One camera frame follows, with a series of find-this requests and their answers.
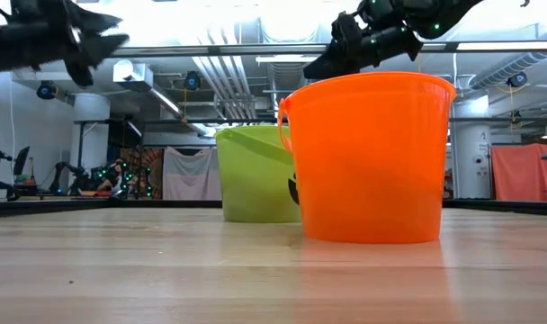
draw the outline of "cable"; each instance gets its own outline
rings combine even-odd
[[[12,72],[10,72],[10,120],[12,123],[12,158],[15,159],[15,124],[13,123],[13,80]],[[12,185],[13,185],[13,161],[10,163],[12,169]]]

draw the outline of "fabric backdrop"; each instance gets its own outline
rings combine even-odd
[[[501,201],[547,202],[547,145],[491,149],[496,197]]]
[[[206,148],[186,156],[166,148],[163,183],[164,200],[221,200],[218,151]]]
[[[162,199],[162,157],[164,156],[164,150],[162,148],[144,148],[141,165],[143,167],[151,168],[151,185],[152,185],[152,199]],[[136,173],[139,168],[139,151],[137,148],[123,148],[121,150],[121,158],[128,162],[130,171]],[[146,175],[142,173],[142,183],[145,182]],[[145,192],[140,193],[142,196],[146,196]]]

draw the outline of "overhead beam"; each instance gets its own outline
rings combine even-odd
[[[492,118],[492,117],[456,117],[450,118],[449,122],[511,122],[510,118]],[[547,117],[519,117],[516,118],[517,122],[547,122]],[[74,124],[87,124],[87,123],[109,123],[112,120],[91,120],[91,121],[74,121]],[[258,123],[258,122],[270,122],[276,123],[276,118],[257,118],[257,119],[191,119],[188,121],[178,121],[178,120],[150,120],[150,121],[136,121],[136,123],[141,125],[171,125],[171,124],[181,124],[181,123]]]
[[[116,50],[112,58],[173,58],[242,55],[321,55],[327,44],[248,44],[173,47],[128,47]],[[436,41],[427,42],[421,53],[508,53],[547,52],[547,40],[521,41]]]

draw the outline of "ductwork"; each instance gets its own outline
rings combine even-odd
[[[201,43],[201,45],[209,45],[211,44],[210,39],[208,38],[208,35],[203,33],[201,35],[198,35],[198,40]],[[222,93],[227,96],[227,98],[231,100],[236,99],[236,92],[231,87],[231,84],[228,80],[228,75],[226,74],[226,71],[224,70],[223,66],[221,65],[220,58],[218,57],[210,57],[210,68],[215,71],[216,78],[214,78],[216,85],[221,90]],[[244,108],[239,103],[231,103],[232,109],[236,111],[238,118],[246,118],[244,113]]]
[[[212,28],[211,39],[213,40],[213,43],[216,45],[225,45],[226,43],[228,45],[238,45],[238,41],[234,33],[234,27],[235,25],[233,23],[224,27],[223,35],[222,28],[218,26]],[[253,105],[249,103],[249,101],[252,99],[252,95],[249,90],[249,84],[247,83],[246,78],[246,71],[244,70],[241,57],[224,56],[221,57],[221,59],[223,60],[226,69],[228,70],[228,73],[234,83],[232,90],[235,93],[235,96],[232,99],[241,99],[241,102],[238,102],[238,104],[243,107],[244,113],[247,115],[247,117],[256,118],[256,110],[254,109]]]
[[[276,39],[275,36],[269,32],[268,25],[264,21],[261,23],[262,35],[264,36],[265,43],[280,43],[288,42],[288,40]],[[308,43],[314,42],[318,28],[313,28],[308,32],[308,36],[300,40],[290,40],[290,42]],[[267,74],[270,78],[272,85],[272,103],[274,108],[277,108],[282,98],[287,94],[279,94],[276,91],[280,90],[295,90],[305,85],[305,78],[303,77],[303,68],[307,63],[270,63],[267,67]]]
[[[183,119],[184,112],[169,99],[164,90],[154,83],[154,73],[144,63],[134,64],[127,59],[120,60],[113,66],[113,82],[125,89],[151,95],[177,120]],[[202,136],[213,135],[213,131],[203,124],[187,123],[186,125]]]
[[[215,101],[216,102],[226,101],[227,95],[224,94],[225,91],[223,91],[220,87],[218,87],[217,82],[214,81],[217,79],[217,76],[208,58],[193,57],[192,60],[193,60],[193,63],[195,63],[196,67],[200,69],[200,72],[202,72],[203,77],[208,82],[211,89],[213,89],[213,91],[215,92],[215,96],[217,99]],[[224,105],[224,108],[226,109],[226,112],[228,112],[228,115],[230,117],[239,118],[239,115],[236,112],[236,110],[232,109],[231,103],[224,103],[223,105]]]
[[[547,40],[547,32],[540,37],[540,40]],[[547,59],[547,53],[541,52],[514,55],[513,57],[507,58],[488,70],[476,75],[472,80],[470,80],[468,86],[470,90],[480,90],[498,85],[508,80],[510,77],[525,71],[531,66],[544,61],[545,59]]]

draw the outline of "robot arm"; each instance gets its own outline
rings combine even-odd
[[[68,162],[56,163],[56,174],[54,175],[54,181],[52,181],[49,185],[49,191],[52,194],[62,194],[61,189],[59,189],[59,178],[61,177],[61,173],[64,168],[67,168],[76,178],[83,176],[85,173],[85,170],[82,167],[72,166]]]
[[[88,12],[70,0],[11,0],[12,14],[0,9],[8,24],[0,25],[0,71],[32,67],[63,59],[79,86],[94,83],[96,68],[128,35],[101,36],[121,22]]]
[[[483,0],[363,0],[354,13],[341,13],[332,23],[332,41],[304,76],[325,79],[378,67],[385,59],[407,53],[416,59],[425,39],[436,39],[452,29]],[[529,4],[525,0],[522,6]],[[355,21],[359,16],[366,28]]]

